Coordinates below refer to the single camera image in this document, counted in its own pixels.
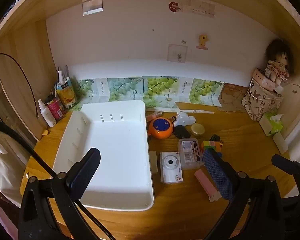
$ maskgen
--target pink eraser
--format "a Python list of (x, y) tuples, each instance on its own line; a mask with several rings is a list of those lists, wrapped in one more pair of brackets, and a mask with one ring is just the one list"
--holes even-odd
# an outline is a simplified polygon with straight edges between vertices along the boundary
[(194, 175), (200, 182), (201, 186), (204, 188), (205, 192), (209, 196), (210, 202), (218, 200), (221, 198), (220, 192), (216, 190), (216, 188), (212, 185), (207, 176), (203, 173), (202, 170), (197, 170)]

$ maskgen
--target doll with black hair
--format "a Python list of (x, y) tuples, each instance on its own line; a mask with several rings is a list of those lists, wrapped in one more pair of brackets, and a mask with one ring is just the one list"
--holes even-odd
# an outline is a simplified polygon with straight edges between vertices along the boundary
[(277, 86), (274, 88), (279, 94), (283, 88), (280, 86), (282, 80), (287, 80), (293, 73), (293, 56), (290, 48), (280, 39), (273, 40), (266, 49), (268, 61), (266, 76), (270, 77)]

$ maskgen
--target blue lid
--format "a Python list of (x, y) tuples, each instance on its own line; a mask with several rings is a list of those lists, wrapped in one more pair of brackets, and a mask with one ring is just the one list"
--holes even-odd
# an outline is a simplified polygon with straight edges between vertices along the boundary
[(153, 122), (153, 127), (158, 131), (166, 131), (169, 129), (170, 124), (164, 118), (159, 118)]

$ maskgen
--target grape poster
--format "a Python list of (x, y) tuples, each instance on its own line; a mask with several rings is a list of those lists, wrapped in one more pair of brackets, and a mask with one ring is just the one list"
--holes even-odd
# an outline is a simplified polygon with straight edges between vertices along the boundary
[(71, 79), (77, 96), (72, 111), (83, 104), (143, 100), (146, 108), (172, 107), (176, 102), (221, 106), (218, 97), (224, 83), (170, 76), (146, 76), (102, 79)]

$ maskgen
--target blue textured gripper pad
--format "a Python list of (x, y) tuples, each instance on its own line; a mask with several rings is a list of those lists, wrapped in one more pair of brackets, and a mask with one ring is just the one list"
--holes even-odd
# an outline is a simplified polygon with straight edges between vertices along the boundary
[(234, 190), (231, 180), (216, 162), (216, 160), (210, 153), (210, 149), (204, 150), (202, 160), (204, 166), (206, 167), (214, 183), (216, 184), (221, 196), (224, 199), (231, 201), (234, 197)]

